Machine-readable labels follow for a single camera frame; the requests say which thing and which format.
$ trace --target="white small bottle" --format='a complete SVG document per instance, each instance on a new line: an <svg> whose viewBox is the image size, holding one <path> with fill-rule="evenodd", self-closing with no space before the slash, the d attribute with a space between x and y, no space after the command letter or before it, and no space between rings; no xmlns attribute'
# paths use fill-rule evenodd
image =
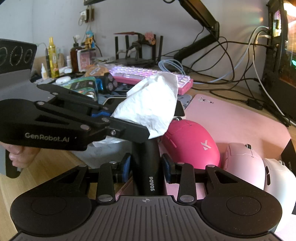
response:
<svg viewBox="0 0 296 241"><path fill-rule="evenodd" d="M72 68L71 57L69 55L67 56L67 67L70 69Z"/></svg>
<svg viewBox="0 0 296 241"><path fill-rule="evenodd" d="M42 67L41 67L41 76L42 76L43 80L47 79L47 72L46 72L46 69L45 69L43 63L42 63Z"/></svg>

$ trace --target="figurine with blue hair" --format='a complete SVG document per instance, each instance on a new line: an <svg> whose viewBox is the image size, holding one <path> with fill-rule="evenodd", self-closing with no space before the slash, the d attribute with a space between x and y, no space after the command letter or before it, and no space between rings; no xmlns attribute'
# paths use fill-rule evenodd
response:
<svg viewBox="0 0 296 241"><path fill-rule="evenodd" d="M91 30L88 30L86 32L86 39L84 41L84 45L86 49L94 48L94 33Z"/></svg>

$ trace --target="monitor arm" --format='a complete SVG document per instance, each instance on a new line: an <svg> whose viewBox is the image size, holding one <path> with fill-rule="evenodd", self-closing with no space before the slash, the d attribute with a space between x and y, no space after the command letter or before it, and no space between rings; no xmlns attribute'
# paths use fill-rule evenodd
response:
<svg viewBox="0 0 296 241"><path fill-rule="evenodd" d="M174 55L174 59L181 62L190 55L215 43L220 36L220 25L200 0L179 0L179 2L195 20L199 21L210 32L209 35L182 48Z"/></svg>

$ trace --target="human hand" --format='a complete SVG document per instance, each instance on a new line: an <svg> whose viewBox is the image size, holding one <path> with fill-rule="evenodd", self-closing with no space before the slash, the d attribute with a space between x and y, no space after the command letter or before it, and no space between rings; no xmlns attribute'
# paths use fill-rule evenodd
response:
<svg viewBox="0 0 296 241"><path fill-rule="evenodd" d="M19 168L28 167L40 151L40 148L10 145L3 142L0 142L0 145L10 152L9 159L12 160L12 165Z"/></svg>

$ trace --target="smartphone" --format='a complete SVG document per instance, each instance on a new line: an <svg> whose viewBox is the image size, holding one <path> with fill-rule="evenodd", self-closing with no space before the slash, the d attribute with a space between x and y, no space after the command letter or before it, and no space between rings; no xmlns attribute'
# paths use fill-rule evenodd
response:
<svg viewBox="0 0 296 241"><path fill-rule="evenodd" d="M103 105L109 108L111 112L114 112L116 107L125 99L126 97L111 97L111 98L108 98ZM185 119L186 117L184 107L181 101L179 100L177 100L174 117L181 117L182 119Z"/></svg>

